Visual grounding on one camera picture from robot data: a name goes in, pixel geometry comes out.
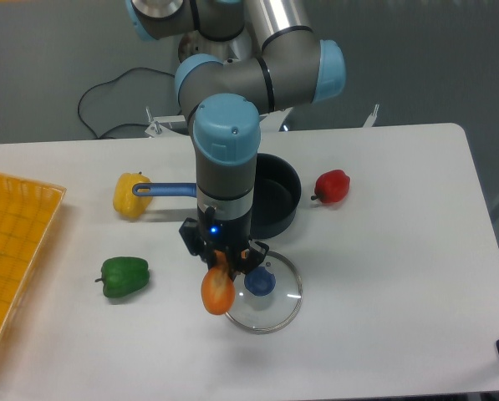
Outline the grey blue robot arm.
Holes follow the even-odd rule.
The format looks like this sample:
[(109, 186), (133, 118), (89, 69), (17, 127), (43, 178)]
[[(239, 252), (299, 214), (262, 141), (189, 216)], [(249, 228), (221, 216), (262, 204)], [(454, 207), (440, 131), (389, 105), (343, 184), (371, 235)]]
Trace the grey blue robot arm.
[(341, 93), (344, 56), (316, 38), (299, 1), (129, 1), (136, 32), (157, 40), (196, 32), (229, 42), (253, 27), (258, 50), (229, 63), (199, 51), (176, 70), (175, 94), (195, 151), (197, 217), (180, 234), (188, 251), (229, 277), (248, 273), (268, 248), (250, 233), (263, 114)]

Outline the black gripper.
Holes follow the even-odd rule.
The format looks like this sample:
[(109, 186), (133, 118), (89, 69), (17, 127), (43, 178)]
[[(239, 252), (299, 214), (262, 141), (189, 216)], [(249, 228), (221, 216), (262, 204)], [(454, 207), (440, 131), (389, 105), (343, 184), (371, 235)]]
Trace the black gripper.
[(179, 234), (192, 256), (198, 256), (210, 269), (215, 251), (224, 252), (234, 281), (239, 274), (249, 274), (259, 267), (269, 252), (269, 246), (254, 241), (250, 234), (252, 212), (234, 220), (220, 220), (209, 208), (197, 210), (197, 219), (186, 218)]

